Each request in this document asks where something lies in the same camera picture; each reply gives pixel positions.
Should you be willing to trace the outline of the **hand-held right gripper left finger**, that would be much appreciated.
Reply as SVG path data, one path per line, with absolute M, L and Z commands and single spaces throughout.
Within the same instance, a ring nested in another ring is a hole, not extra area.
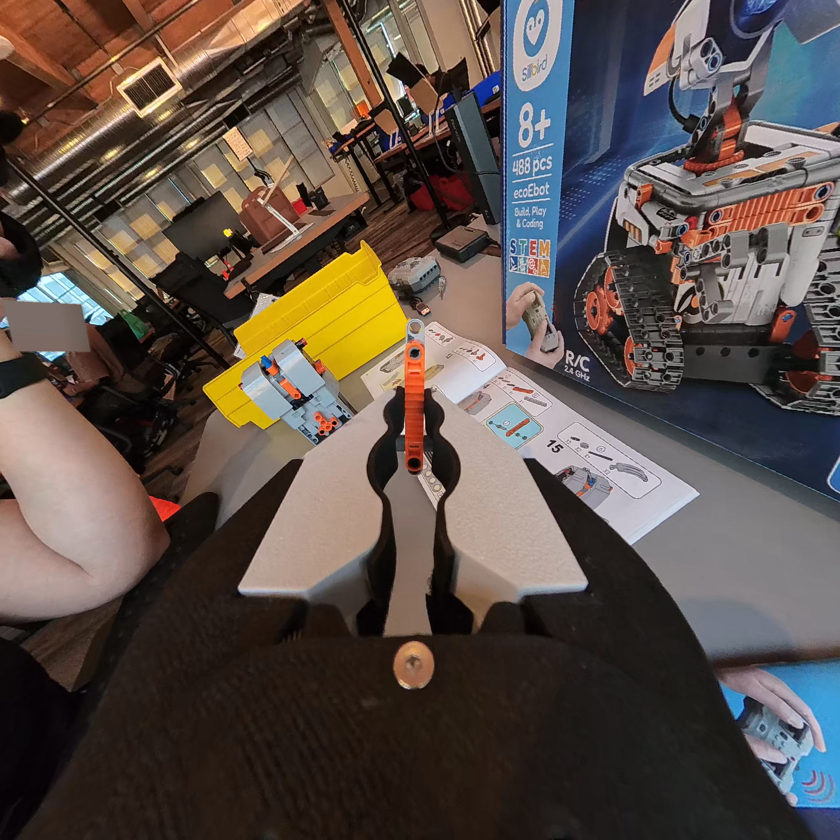
M 333 606 L 352 632 L 383 635 L 396 572 L 385 489 L 402 432 L 398 387 L 307 453 L 238 592 Z

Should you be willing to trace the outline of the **grey toy robot assembly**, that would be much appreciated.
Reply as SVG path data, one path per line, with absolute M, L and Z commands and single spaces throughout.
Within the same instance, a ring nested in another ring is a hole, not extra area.
M 270 420 L 284 421 L 317 445 L 355 411 L 326 365 L 308 354 L 307 344 L 283 340 L 248 367 L 239 386 Z

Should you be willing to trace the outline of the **orange and grey toy beam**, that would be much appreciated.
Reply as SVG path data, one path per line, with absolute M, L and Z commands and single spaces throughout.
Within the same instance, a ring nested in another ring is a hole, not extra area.
M 405 467 L 419 475 L 424 467 L 425 326 L 419 318 L 406 325 L 403 355 Z

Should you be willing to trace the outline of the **grey desk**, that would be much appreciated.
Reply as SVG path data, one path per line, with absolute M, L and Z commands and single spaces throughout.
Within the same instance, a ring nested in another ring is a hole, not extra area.
M 707 656 L 734 665 L 838 656 L 838 503 L 635 407 L 549 373 L 501 341 L 500 259 L 442 259 L 448 288 L 425 298 L 433 320 L 505 363 L 699 491 L 635 543 Z M 224 523 L 310 447 L 288 427 L 236 428 L 215 411 L 181 496 L 219 497 Z

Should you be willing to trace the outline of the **white instruction booklet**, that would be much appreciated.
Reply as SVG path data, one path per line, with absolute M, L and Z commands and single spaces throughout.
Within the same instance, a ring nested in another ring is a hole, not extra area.
M 698 491 L 600 429 L 487 346 L 438 322 L 425 330 L 426 386 L 440 391 L 523 458 L 536 459 L 628 543 Z

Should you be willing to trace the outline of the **black pole stand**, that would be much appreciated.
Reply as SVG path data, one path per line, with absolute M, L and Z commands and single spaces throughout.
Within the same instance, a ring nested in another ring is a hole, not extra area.
M 406 124 L 404 122 L 404 119 L 403 119 L 403 116 L 402 116 L 402 112 L 397 107 L 396 102 L 393 99 L 393 97 L 392 97 L 392 95 L 391 95 L 391 93 L 390 93 L 390 91 L 387 87 L 385 79 L 383 78 L 383 75 L 382 75 L 378 65 L 376 64 L 375 58 L 373 56 L 373 53 L 371 51 L 371 48 L 370 48 L 367 40 L 366 40 L 364 32 L 363 32 L 360 24 L 358 23 L 358 21 L 355 19 L 354 14 L 353 14 L 353 12 L 350 8 L 350 3 L 348 1 L 339 1 L 339 5 L 342 9 L 342 12 L 343 12 L 343 15 L 344 15 L 346 21 L 350 25 L 350 28 L 353 32 L 353 36 L 355 38 L 356 43 L 360 47 L 360 50 L 361 50 L 362 54 L 364 55 L 365 59 L 367 60 L 367 63 L 369 65 L 369 68 L 371 69 L 371 73 L 373 74 L 373 77 L 374 77 L 375 81 L 377 82 L 379 88 L 381 89 L 381 93 L 382 93 L 382 96 L 383 96 L 383 99 L 384 99 L 384 102 L 385 102 L 385 106 L 386 106 L 387 110 L 389 111 L 389 113 L 394 118 L 396 127 L 397 127 L 399 133 L 402 135 L 402 140 L 404 141 L 404 144 L 405 144 L 411 158 L 414 161 L 416 171 L 417 171 L 418 174 L 420 174 L 421 179 L 422 179 L 422 181 L 423 181 L 423 183 L 424 183 L 424 185 L 427 189 L 427 192 L 428 192 L 428 194 L 429 194 L 429 196 L 430 196 L 430 198 L 433 202 L 435 211 L 436 211 L 436 213 L 437 213 L 437 215 L 440 219 L 440 224 L 438 226 L 436 226 L 433 233 L 430 235 L 430 238 L 432 239 L 433 243 L 435 245 L 437 245 L 438 240 L 441 239 L 441 237 L 443 237 L 447 233 L 449 233 L 451 231 L 451 229 L 453 228 L 454 224 L 452 223 L 452 221 L 448 217 L 448 213 L 446 211 L 445 205 L 438 198 L 438 195 L 437 195 L 436 190 L 434 188 L 434 184 L 431 182 L 431 180 L 429 178 L 426 166 L 425 166 L 423 160 L 421 159 L 419 153 L 417 152 L 417 148 L 415 147 L 413 139 L 408 132 L 407 126 L 406 126 Z
M 37 179 L 35 179 L 26 169 L 15 160 L 10 154 L 7 155 L 8 165 L 16 176 L 25 183 L 35 194 L 47 205 L 47 207 L 54 213 L 59 215 L 67 224 L 73 228 L 81 237 L 87 240 L 91 246 L 98 248 L 108 259 L 109 262 L 118 266 L 122 272 L 131 279 L 132 283 L 139 289 L 146 299 L 150 302 L 153 308 L 161 312 L 169 320 L 184 333 L 186 333 L 199 347 L 203 350 L 217 368 L 227 370 L 230 364 L 226 362 L 225 357 L 205 341 L 203 334 L 197 331 L 191 323 L 184 320 L 179 314 L 169 308 L 162 299 L 160 299 L 155 291 L 155 287 L 139 273 L 133 264 L 127 260 L 123 255 L 114 251 L 110 246 L 98 241 L 95 234 L 82 224 L 78 218 L 49 190 L 45 189 Z

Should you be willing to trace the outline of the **black office chair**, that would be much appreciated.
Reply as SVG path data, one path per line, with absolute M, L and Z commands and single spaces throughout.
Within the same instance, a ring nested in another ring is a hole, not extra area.
M 179 252 L 150 282 L 219 328 L 233 348 L 237 346 L 234 329 L 249 319 L 254 302 L 246 295 L 227 298 L 226 280 L 203 262 Z

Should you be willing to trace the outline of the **black computer monitor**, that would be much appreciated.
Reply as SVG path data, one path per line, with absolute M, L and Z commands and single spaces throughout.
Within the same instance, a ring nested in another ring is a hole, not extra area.
M 163 236 L 179 253 L 207 262 L 228 246 L 226 232 L 249 236 L 226 196 L 215 192 L 178 213 L 163 230 Z

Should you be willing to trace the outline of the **yellow plastic bin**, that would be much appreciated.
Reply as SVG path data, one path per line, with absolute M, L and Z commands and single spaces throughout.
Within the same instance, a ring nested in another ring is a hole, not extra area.
M 283 340 L 304 350 L 342 380 L 406 337 L 407 317 L 373 248 L 335 258 L 234 330 L 242 359 L 204 386 L 208 399 L 236 427 L 274 423 L 239 383 L 249 364 Z

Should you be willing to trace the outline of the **white air vent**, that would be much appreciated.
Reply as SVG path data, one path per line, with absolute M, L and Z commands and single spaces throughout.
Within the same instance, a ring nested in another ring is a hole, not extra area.
M 161 57 L 136 70 L 117 86 L 118 94 L 139 118 L 148 117 L 182 91 L 181 82 Z

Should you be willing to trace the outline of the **brown bag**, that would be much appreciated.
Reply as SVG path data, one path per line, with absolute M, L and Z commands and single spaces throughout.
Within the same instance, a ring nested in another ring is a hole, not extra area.
M 238 217 L 261 246 L 278 245 L 298 232 L 299 214 L 275 185 L 262 185 L 251 192 Z

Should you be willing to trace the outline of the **grey toy battery box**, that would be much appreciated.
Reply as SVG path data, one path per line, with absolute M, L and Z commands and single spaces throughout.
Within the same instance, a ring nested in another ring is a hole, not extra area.
M 387 279 L 394 290 L 417 295 L 437 283 L 440 277 L 437 259 L 426 255 L 405 259 L 391 270 Z

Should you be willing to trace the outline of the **red fabric bag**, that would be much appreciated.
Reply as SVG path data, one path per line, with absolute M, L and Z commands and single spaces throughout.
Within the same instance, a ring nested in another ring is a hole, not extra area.
M 441 204 L 451 212 L 459 213 L 468 210 L 475 203 L 470 189 L 469 179 L 464 173 L 450 176 L 430 175 L 435 195 Z M 408 203 L 419 211 L 434 212 L 435 205 L 422 179 L 407 173 L 403 179 L 403 190 Z

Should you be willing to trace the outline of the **dark computer tower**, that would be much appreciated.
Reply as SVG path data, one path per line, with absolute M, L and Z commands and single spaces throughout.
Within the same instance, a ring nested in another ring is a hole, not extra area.
M 447 126 L 469 178 L 471 192 L 486 223 L 501 222 L 501 175 L 496 153 L 471 91 L 445 112 Z

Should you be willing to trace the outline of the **wooden document stand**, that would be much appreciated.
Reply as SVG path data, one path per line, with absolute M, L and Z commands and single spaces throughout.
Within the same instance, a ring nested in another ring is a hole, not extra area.
M 449 70 L 428 71 L 423 65 L 415 65 L 398 52 L 386 72 L 404 85 L 415 104 L 426 115 L 450 108 L 471 88 L 466 58 Z

